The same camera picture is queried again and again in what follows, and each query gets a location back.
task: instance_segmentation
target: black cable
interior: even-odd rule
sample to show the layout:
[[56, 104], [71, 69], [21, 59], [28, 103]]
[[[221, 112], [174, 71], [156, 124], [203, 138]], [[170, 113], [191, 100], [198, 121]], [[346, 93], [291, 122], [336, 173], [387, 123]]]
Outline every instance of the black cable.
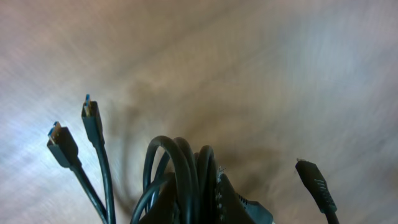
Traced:
[[90, 95], [86, 95], [86, 100], [81, 109], [81, 119], [85, 125], [87, 138], [95, 148], [98, 156], [99, 166], [101, 167], [105, 192], [106, 219], [109, 224], [115, 224], [116, 214], [114, 211], [112, 177], [104, 146], [105, 140], [103, 136], [101, 115], [97, 102], [91, 101]]
[[[159, 165], [157, 166], [154, 180], [158, 179], [159, 177], [161, 177], [164, 174], [164, 171], [166, 170], [167, 163], [169, 163], [169, 160], [170, 160], [170, 156], [167, 154], [167, 152], [164, 152], [162, 158], [160, 159]], [[147, 209], [149, 210], [155, 204], [157, 198], [159, 197], [159, 190], [160, 189], [157, 189], [154, 192], [154, 194], [150, 200], [149, 208], [146, 207], [146, 211], [147, 211]]]
[[76, 175], [76, 178], [79, 180], [81, 187], [85, 190], [89, 200], [92, 202], [95, 210], [98, 212], [99, 217], [101, 218], [104, 224], [107, 224], [106, 220], [106, 210], [104, 205], [102, 204], [100, 198], [98, 197], [95, 189], [91, 185], [90, 181], [87, 178], [87, 175], [81, 166], [71, 166], [70, 170]]
[[95, 145], [95, 149], [98, 156], [99, 166], [101, 167], [102, 180], [104, 184], [107, 221], [109, 224], [115, 224], [116, 214], [114, 211], [112, 177], [108, 157], [103, 144]]
[[195, 157], [192, 153], [191, 147], [187, 140], [184, 138], [178, 137], [174, 139], [175, 143], [179, 146], [182, 153], [184, 154], [188, 166], [190, 169], [191, 176], [191, 185], [192, 185], [192, 208], [193, 208], [193, 219], [199, 221], [199, 213], [200, 213], [200, 194], [199, 194], [199, 186], [198, 186], [198, 175], [197, 175], [197, 167], [195, 162]]
[[[199, 153], [195, 153], [194, 155], [192, 154], [189, 143], [184, 138], [175, 138], [174, 142], [176, 143], [178, 149], [183, 153], [189, 167], [191, 179], [182, 179], [178, 181], [185, 184], [191, 183], [193, 188], [192, 190], [195, 192], [192, 198], [192, 207], [194, 208], [192, 211], [193, 220], [200, 220], [200, 223], [207, 222], [207, 220], [209, 220], [211, 217], [214, 217], [213, 215], [215, 212], [213, 211], [213, 209], [215, 209], [215, 193], [211, 189], [214, 189], [216, 185], [217, 168], [216, 162], [214, 160], [213, 149], [210, 146], [203, 146], [201, 151]], [[154, 181], [163, 175], [166, 165], [169, 161], [170, 157], [167, 154], [167, 148], [165, 147], [165, 149], [166, 151], [160, 159], [158, 168], [156, 170]], [[145, 170], [144, 168], [144, 184], [147, 181], [145, 180], [145, 177], [148, 176], [148, 173], [149, 170]], [[142, 202], [149, 205], [145, 207], [147, 212], [155, 204], [158, 196], [159, 189], [156, 189], [152, 198], [149, 198], [147, 202]]]
[[196, 223], [197, 220], [193, 220], [192, 214], [192, 183], [187, 181], [191, 180], [188, 162], [177, 144], [168, 137], [157, 136], [149, 143], [145, 158], [144, 175], [142, 181], [144, 192], [146, 192], [146, 188], [150, 184], [150, 173], [152, 172], [155, 153], [159, 146], [163, 147], [169, 154], [174, 165], [175, 179], [177, 183], [177, 201], [182, 212], [181, 221], [182, 223]]
[[325, 212], [325, 215], [326, 215], [326, 219], [328, 220], [329, 224], [339, 224], [339, 221], [337, 219], [335, 212]]
[[209, 168], [210, 162], [214, 159], [214, 152], [211, 146], [203, 146], [200, 149], [198, 160], [197, 160], [197, 172], [198, 172], [198, 184], [200, 196], [206, 188], [207, 170]]
[[174, 173], [169, 173], [165, 174], [162, 177], [159, 177], [158, 179], [154, 180], [150, 186], [144, 191], [144, 193], [141, 195], [141, 198], [139, 199], [136, 208], [134, 209], [134, 212], [132, 213], [131, 221], [130, 224], [138, 224], [139, 223], [139, 218], [141, 216], [142, 211], [144, 211], [144, 207], [147, 205], [147, 202], [150, 200], [152, 197], [152, 194], [160, 188], [161, 185], [164, 183], [172, 180], [174, 178]]

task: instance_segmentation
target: wood grain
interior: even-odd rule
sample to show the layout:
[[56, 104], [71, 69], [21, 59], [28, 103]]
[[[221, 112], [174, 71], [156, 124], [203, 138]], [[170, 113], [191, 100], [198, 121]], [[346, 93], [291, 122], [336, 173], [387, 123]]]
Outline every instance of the wood grain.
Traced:
[[398, 3], [0, 2], [0, 222], [99, 223], [46, 148], [68, 126], [103, 199], [80, 119], [99, 103], [127, 223], [157, 135], [210, 144], [276, 223], [326, 223], [295, 173], [318, 164], [341, 223], [397, 223]]

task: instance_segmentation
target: connector housing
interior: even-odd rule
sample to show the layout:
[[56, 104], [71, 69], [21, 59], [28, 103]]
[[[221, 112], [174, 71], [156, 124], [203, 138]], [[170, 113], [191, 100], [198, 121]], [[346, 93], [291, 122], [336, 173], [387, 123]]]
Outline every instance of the connector housing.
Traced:
[[85, 125], [88, 140], [90, 140], [93, 145], [104, 144], [102, 122], [97, 102], [91, 101], [90, 97], [86, 97], [86, 99], [81, 109], [81, 118]]
[[337, 211], [325, 178], [322, 176], [317, 165], [309, 161], [299, 160], [296, 164], [297, 172], [304, 186], [311, 193], [322, 213], [334, 213]]
[[78, 147], [67, 127], [56, 126], [49, 133], [50, 140], [47, 147], [58, 163], [64, 168], [81, 165], [78, 158]]

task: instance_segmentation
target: plug tip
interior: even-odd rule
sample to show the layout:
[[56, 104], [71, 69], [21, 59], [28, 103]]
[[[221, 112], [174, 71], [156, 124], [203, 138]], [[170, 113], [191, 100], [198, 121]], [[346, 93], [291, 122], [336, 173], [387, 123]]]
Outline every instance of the plug tip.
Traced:
[[83, 106], [86, 116], [90, 116], [90, 103], [91, 103], [90, 94], [87, 94], [85, 104]]
[[300, 162], [300, 161], [308, 162], [308, 160], [297, 158], [297, 162]]
[[58, 121], [54, 122], [54, 124], [48, 134], [49, 139], [52, 142], [52, 144], [56, 144], [58, 132], [60, 129], [61, 129], [61, 124]]

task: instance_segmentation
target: cable bundle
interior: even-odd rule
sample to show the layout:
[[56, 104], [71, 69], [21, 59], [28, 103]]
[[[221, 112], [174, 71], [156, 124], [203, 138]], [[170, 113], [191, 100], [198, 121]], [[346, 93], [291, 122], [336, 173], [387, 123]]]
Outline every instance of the cable bundle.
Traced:
[[[154, 181], [150, 182], [152, 165], [158, 147], [165, 153], [160, 159]], [[164, 175], [169, 159], [172, 160], [175, 173]], [[165, 136], [154, 138], [148, 146], [143, 175], [143, 190], [131, 223], [138, 223], [142, 211], [147, 212], [156, 203], [162, 184], [175, 178], [177, 184], [177, 203], [181, 211], [182, 223], [205, 222], [213, 217], [214, 189], [216, 185], [216, 164], [213, 150], [203, 146], [199, 153], [193, 155], [189, 143], [184, 138], [170, 139]]]

